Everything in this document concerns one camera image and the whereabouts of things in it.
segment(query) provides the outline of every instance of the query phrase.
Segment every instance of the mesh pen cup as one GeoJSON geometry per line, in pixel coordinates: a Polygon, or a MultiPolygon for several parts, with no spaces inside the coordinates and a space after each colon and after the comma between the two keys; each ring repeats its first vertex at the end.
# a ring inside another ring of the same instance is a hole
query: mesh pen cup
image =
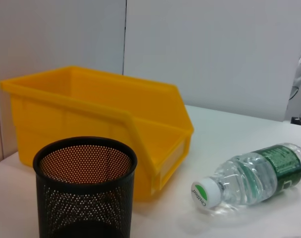
{"type": "Polygon", "coordinates": [[[128,238],[133,150],[100,137],[74,137],[34,158],[40,238],[128,238]]]}

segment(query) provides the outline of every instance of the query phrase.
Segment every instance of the white bottle cap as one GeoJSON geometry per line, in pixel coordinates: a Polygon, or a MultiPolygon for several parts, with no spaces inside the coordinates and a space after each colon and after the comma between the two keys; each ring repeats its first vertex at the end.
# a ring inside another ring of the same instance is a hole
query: white bottle cap
{"type": "Polygon", "coordinates": [[[196,181],[191,186],[191,196],[199,208],[208,209],[221,203],[218,184],[209,177],[196,181]]]}

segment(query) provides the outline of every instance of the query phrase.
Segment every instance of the water bottle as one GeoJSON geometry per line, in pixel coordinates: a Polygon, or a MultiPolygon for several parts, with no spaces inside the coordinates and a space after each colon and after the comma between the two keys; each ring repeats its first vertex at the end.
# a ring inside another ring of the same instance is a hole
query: water bottle
{"type": "Polygon", "coordinates": [[[219,166],[214,175],[192,184],[191,194],[201,208],[252,205],[301,182],[301,148],[274,145],[235,156],[219,166]]]}

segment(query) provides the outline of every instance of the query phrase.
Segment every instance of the yellow plastic bin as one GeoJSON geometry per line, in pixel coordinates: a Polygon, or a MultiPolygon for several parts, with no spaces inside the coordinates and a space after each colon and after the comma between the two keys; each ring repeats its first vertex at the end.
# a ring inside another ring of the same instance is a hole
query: yellow plastic bin
{"type": "Polygon", "coordinates": [[[138,157],[134,199],[161,190],[188,153],[194,131],[177,87],[79,67],[2,81],[11,94],[22,163],[45,145],[101,136],[138,157]]]}

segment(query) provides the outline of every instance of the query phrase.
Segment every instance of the perforated metal mesh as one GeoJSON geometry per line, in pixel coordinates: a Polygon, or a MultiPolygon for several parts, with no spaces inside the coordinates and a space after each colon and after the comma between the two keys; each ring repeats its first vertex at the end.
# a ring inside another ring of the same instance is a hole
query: perforated metal mesh
{"type": "Polygon", "coordinates": [[[57,142],[35,157],[40,237],[128,238],[135,154],[112,140],[77,140],[57,142]]]}

